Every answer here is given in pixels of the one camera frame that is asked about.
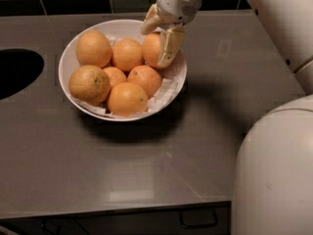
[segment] bowl of oranges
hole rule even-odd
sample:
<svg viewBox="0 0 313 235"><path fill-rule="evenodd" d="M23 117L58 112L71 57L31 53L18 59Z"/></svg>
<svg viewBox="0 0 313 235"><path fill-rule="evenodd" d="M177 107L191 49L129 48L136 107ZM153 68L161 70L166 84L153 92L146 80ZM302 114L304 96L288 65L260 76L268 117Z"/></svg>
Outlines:
<svg viewBox="0 0 313 235"><path fill-rule="evenodd" d="M60 59L59 81L79 110L103 120L131 121L161 111L179 94L187 74L182 51L160 67L161 29L142 35L142 23L99 23L70 41Z"/></svg>

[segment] white bowl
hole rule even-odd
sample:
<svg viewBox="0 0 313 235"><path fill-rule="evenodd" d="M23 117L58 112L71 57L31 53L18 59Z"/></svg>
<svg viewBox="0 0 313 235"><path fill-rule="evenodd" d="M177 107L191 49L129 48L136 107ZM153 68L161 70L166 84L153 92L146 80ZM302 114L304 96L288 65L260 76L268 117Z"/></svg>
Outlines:
<svg viewBox="0 0 313 235"><path fill-rule="evenodd" d="M91 107L87 104L81 104L81 102L78 102L76 99L70 96L68 90L68 81L71 74L79 68L79 62L77 61L75 55L75 48L80 35L85 31L94 29L102 32L109 39L111 45L113 45L116 40L122 38L133 38L142 43L146 37L140 33L142 23L143 22L132 20L117 20L99 23L85 29L70 41L66 50L62 54L59 63L59 81L68 99L80 111L92 117L109 121L137 120L140 118L146 118L161 111L166 106L168 106L179 94L184 85L187 74L187 65L181 50L169 67L164 70L159 70L163 77L163 84L156 93L156 96L153 99L150 99L149 108L146 113L136 114L130 117L119 117L103 114L102 109Z"/></svg>

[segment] gray countertop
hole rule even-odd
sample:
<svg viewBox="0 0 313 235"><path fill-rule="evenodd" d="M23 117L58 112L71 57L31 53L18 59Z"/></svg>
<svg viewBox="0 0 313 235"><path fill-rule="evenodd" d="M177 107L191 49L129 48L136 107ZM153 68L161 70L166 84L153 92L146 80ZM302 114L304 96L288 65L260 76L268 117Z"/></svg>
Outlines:
<svg viewBox="0 0 313 235"><path fill-rule="evenodd" d="M252 11L200 12L186 26L188 83L175 102L135 122L86 116L59 84L63 50L93 24L143 18L0 18L0 49L45 61L0 101L0 218L232 200L245 133L303 91Z"/></svg>

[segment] orange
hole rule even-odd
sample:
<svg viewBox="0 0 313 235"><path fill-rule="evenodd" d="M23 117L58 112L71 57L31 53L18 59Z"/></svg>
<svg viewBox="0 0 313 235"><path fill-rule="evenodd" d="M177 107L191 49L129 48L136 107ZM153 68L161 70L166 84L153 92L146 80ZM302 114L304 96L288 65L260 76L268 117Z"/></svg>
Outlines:
<svg viewBox="0 0 313 235"><path fill-rule="evenodd" d="M155 69L165 69L157 64L158 55L161 51L160 33L153 32L146 36L143 41L143 57L146 63Z"/></svg>
<svg viewBox="0 0 313 235"><path fill-rule="evenodd" d="M112 88L107 104L114 115L129 117L147 109L148 96L139 85L132 82L122 82Z"/></svg>
<svg viewBox="0 0 313 235"><path fill-rule="evenodd" d="M124 38L112 47L112 65L129 72L144 64L141 44L132 38Z"/></svg>
<svg viewBox="0 0 313 235"><path fill-rule="evenodd" d="M111 88L115 87L117 84L121 82L125 82L127 80L127 76L125 73L116 67L106 67L103 69L106 75L109 77Z"/></svg>
<svg viewBox="0 0 313 235"><path fill-rule="evenodd" d="M107 37L97 30L83 33L76 45L76 58L81 66L105 67L112 57L112 47Z"/></svg>
<svg viewBox="0 0 313 235"><path fill-rule="evenodd" d="M149 99L156 94L162 85L160 74L148 66L135 67L128 74L127 81L141 86L146 91Z"/></svg>
<svg viewBox="0 0 313 235"><path fill-rule="evenodd" d="M98 106L103 103L111 90L108 76L96 66L82 66L69 78L68 89L71 96Z"/></svg>

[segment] black oval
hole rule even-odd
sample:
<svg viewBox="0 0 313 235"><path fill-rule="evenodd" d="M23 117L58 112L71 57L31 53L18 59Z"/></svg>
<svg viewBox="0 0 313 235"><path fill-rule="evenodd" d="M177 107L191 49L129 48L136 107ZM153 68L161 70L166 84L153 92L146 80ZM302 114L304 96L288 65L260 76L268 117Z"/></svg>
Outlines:
<svg viewBox="0 0 313 235"><path fill-rule="evenodd" d="M30 85L44 67L43 58L26 49L0 50L0 100Z"/></svg>

